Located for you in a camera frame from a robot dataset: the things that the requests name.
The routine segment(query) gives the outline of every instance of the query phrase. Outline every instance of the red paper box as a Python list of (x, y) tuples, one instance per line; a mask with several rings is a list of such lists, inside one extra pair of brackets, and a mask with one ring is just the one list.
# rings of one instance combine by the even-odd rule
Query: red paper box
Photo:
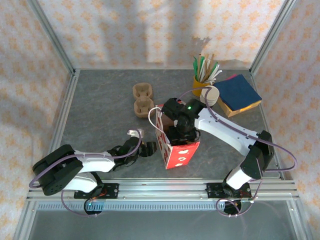
[[(159, 109), (156, 109), (155, 125), (165, 132), (169, 126), (174, 125), (174, 122), (162, 114)], [(200, 144), (200, 140), (198, 140), (191, 144), (171, 146), (170, 141), (164, 133), (156, 129), (155, 134), (164, 160), (165, 169), (187, 165)]]

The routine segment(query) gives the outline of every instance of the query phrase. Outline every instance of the yellow cup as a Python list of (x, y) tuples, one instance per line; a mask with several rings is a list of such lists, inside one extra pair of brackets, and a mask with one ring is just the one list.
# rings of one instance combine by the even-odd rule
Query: yellow cup
[[(192, 86), (192, 88), (194, 88), (194, 89), (195, 88), (203, 88), (203, 87), (206, 87), (208, 85), (210, 85), (210, 82), (208, 82), (208, 83), (200, 83), (200, 82), (198, 82), (196, 80), (196, 77), (193, 76), (193, 86)], [(202, 91), (202, 89), (197, 89), (197, 90), (193, 90), (192, 93), (194, 95), (196, 95), (197, 97), (200, 97), (201, 91)]]

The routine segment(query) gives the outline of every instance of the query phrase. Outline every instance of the blue napkin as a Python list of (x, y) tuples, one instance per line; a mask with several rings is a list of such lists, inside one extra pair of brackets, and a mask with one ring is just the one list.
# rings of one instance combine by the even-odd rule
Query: blue napkin
[(221, 100), (232, 111), (243, 109), (262, 99), (242, 74), (216, 82), (214, 86), (219, 89)]

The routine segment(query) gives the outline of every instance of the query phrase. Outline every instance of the orange floral wallpaper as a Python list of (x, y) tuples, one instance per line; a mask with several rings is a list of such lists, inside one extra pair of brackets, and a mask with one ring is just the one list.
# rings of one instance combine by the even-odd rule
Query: orange floral wallpaper
[(284, 0), (40, 0), (75, 68), (249, 68)]
[(11, 240), (69, 77), (26, 0), (0, 12), (0, 239)]
[[(320, 236), (320, 4), (298, 0), (254, 77), (274, 139), (299, 161), (291, 173)], [(290, 157), (279, 152), (286, 166)]]

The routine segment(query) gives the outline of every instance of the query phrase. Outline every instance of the stack of napkins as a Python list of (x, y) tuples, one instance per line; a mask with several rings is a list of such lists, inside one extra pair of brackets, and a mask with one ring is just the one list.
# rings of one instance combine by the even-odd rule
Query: stack of napkins
[(227, 106), (228, 113), (223, 107), (222, 109), (228, 117), (258, 106), (262, 100), (242, 74), (216, 82), (214, 86), (220, 92), (219, 105)]

